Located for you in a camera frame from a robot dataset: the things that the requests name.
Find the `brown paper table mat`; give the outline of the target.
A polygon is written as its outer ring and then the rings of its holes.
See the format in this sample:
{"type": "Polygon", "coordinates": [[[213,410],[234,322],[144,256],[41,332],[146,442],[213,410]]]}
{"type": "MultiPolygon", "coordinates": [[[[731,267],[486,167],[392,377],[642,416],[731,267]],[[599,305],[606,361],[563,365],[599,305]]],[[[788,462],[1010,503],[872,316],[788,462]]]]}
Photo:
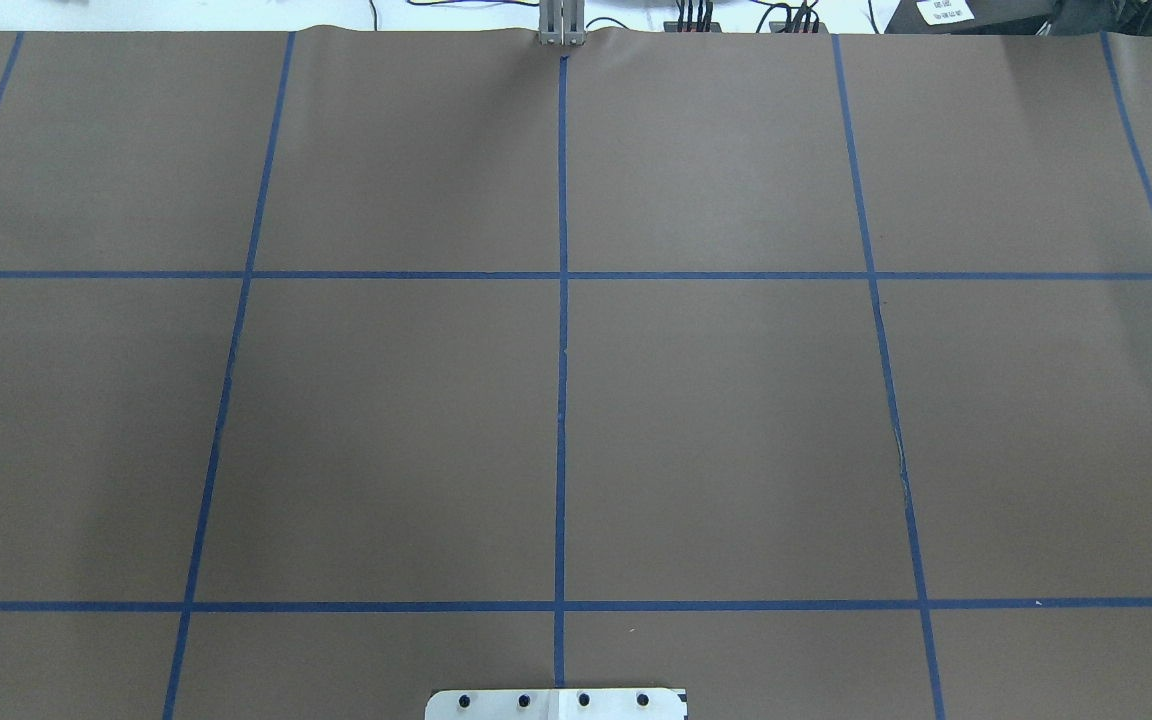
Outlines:
{"type": "Polygon", "coordinates": [[[1152,38],[0,32],[0,719],[1152,719],[1152,38]]]}

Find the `orange usb hub near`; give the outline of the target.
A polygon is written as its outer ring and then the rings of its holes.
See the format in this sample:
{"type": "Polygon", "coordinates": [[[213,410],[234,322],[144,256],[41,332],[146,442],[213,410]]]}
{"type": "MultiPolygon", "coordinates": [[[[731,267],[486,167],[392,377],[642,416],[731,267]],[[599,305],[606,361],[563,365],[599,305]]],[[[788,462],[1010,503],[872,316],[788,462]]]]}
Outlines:
{"type": "Polygon", "coordinates": [[[712,33],[721,31],[714,22],[717,1],[685,0],[675,1],[676,18],[664,23],[667,33],[712,33]]]}

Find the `black labelled box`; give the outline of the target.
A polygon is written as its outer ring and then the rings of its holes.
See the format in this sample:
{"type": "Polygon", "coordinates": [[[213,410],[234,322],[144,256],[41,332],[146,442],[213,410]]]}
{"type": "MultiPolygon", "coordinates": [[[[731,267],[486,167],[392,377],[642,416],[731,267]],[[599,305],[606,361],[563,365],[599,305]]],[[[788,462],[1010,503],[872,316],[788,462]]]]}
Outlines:
{"type": "Polygon", "coordinates": [[[1036,35],[1056,1],[900,1],[884,35],[1036,35]]]}

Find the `aluminium frame post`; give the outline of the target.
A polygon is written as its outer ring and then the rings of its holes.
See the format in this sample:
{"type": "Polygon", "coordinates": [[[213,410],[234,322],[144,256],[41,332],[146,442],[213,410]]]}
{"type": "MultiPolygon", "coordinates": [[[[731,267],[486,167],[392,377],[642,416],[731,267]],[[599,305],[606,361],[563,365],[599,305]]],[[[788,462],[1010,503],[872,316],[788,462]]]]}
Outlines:
{"type": "Polygon", "coordinates": [[[586,41],[584,0],[539,0],[538,44],[544,47],[576,47],[586,41]]]}

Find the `white central pedestal column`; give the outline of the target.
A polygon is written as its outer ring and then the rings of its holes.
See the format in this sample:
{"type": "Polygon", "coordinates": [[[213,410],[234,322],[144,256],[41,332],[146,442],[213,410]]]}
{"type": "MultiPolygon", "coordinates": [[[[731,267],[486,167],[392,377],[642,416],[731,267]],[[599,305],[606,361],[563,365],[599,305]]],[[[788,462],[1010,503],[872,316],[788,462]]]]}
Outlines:
{"type": "Polygon", "coordinates": [[[425,719],[687,719],[685,691],[647,688],[461,689],[438,691],[425,719]]]}

